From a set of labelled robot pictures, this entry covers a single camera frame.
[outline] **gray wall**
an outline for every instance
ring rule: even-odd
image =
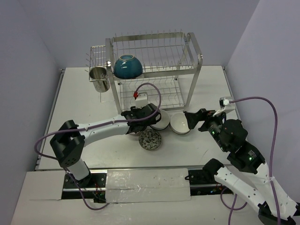
[[[227,65],[259,0],[19,0],[64,67],[84,67],[105,38],[171,29],[194,32],[205,65]]]
[[[0,224],[8,225],[60,74],[17,0],[0,4],[0,74]]]
[[[300,202],[300,1],[260,0],[227,67],[236,99],[266,97],[275,105],[278,133],[274,176]],[[251,141],[269,162],[274,115],[260,100],[238,103]]]

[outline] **table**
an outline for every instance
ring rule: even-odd
[[[89,123],[106,120],[117,115],[115,102],[100,102],[100,93],[89,82],[86,68],[67,68],[55,108],[49,121],[48,132],[57,131],[67,120],[75,123]],[[180,79],[181,89],[187,95],[193,75]],[[187,109],[196,112],[200,108],[219,109],[219,98],[230,96],[229,87],[221,66],[203,66],[196,88]],[[231,112],[228,119],[237,119],[237,113]],[[168,127],[161,131],[162,145],[157,151],[144,150],[137,136],[120,135],[94,142],[84,148],[82,159],[89,168],[145,168],[145,167],[201,167],[211,158],[223,164],[229,164],[228,153],[223,153],[208,132],[198,132],[195,128],[187,135],[177,135]],[[44,154],[54,156],[47,138],[42,149]],[[58,162],[41,158],[39,170],[61,169]]]
[[[60,200],[64,171],[37,171],[26,174],[11,225],[226,225],[229,209],[219,195],[192,196],[181,202],[110,204],[91,211],[81,199]],[[233,195],[225,195],[227,204]],[[244,202],[238,198],[236,207]],[[234,211],[231,225],[261,225],[257,214],[246,206]]]

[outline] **wire rack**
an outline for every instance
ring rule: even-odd
[[[125,80],[120,82],[120,102],[123,110],[129,110],[130,107],[135,106],[133,93],[142,83],[152,83],[159,89],[162,97],[162,109],[184,106],[184,98],[182,96],[179,78],[175,76],[168,76]],[[146,92],[148,95],[148,101],[154,105],[158,105],[159,96],[155,88],[152,86],[142,86],[139,89],[139,92]]]
[[[137,79],[122,80],[113,75],[115,62],[124,54],[132,54],[141,62],[143,74]],[[97,66],[106,67],[118,113],[135,105],[133,92],[145,82],[153,83],[159,88],[163,109],[184,109],[189,106],[202,66],[202,53],[195,35],[185,35],[182,30],[115,35],[107,38],[105,45],[91,47],[90,54],[87,55],[88,72]],[[194,76],[185,97],[181,91],[179,76],[188,74]],[[149,101],[158,104],[158,94],[154,88],[144,87],[140,91],[147,92]]]

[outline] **blue bowl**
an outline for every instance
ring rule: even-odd
[[[120,56],[114,64],[114,75],[120,79],[133,79],[143,73],[141,62],[131,54]]]

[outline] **stainless steel cup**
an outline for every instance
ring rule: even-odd
[[[110,88],[110,84],[107,78],[106,69],[104,67],[94,67],[89,73],[90,82],[93,82],[96,91],[106,92]]]

